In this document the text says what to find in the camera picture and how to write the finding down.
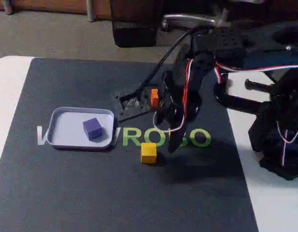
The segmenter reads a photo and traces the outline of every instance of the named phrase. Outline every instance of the white table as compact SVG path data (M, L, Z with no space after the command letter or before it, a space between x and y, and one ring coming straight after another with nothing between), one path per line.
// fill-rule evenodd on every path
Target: white table
M0 157L32 59L16 56L0 59ZM268 100L268 94L244 88L247 78L270 84L262 73L235 73L229 77L232 81L229 94ZM228 114L259 231L298 232L298 178L286 181L261 168L257 162L261 155L252 151L248 137L255 116L234 110L228 110Z

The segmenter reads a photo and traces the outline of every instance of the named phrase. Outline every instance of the black cable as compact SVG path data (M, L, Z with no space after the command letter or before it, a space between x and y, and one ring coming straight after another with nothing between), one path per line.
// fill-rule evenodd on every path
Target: black cable
M149 73L149 75L147 76L147 78L140 84L140 86L137 88L136 90L136 95L139 96L141 94L141 92L143 91L143 89L148 85L148 83L152 80L152 78L155 76L155 74L158 72L158 70L160 69L160 67L163 65L163 63L165 62L165 60L169 57L169 55L174 51L174 49L178 46L179 43L181 43L181 41L183 41L188 35L192 34L193 32L195 32L196 30L198 30L199 28L201 28L201 26L192 28L188 31L186 31L183 35L181 35L176 42L173 43L173 45L170 47L170 49L168 50L168 52L160 59L159 63L157 63L157 65L154 67L154 69L152 69L152 71Z

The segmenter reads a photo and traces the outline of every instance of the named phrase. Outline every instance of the metal tray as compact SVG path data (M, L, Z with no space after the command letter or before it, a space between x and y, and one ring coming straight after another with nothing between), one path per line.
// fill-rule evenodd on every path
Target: metal tray
M83 129L83 122L96 117L103 127L103 135L89 140ZM111 141L114 114L105 109L60 107L50 120L47 141L55 148L105 149Z

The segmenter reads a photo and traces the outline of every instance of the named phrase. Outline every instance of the yellow cube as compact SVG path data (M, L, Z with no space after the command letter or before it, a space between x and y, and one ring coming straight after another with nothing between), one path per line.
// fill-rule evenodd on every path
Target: yellow cube
M155 164L157 162L157 144L141 144L141 162L147 164Z

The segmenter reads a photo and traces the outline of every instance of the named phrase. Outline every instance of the purple cube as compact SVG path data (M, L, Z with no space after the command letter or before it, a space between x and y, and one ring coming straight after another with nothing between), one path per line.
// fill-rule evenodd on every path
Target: purple cube
M92 118L90 120L84 121L83 129L85 130L85 133L90 140L100 137L103 132L103 128L101 127L97 118Z

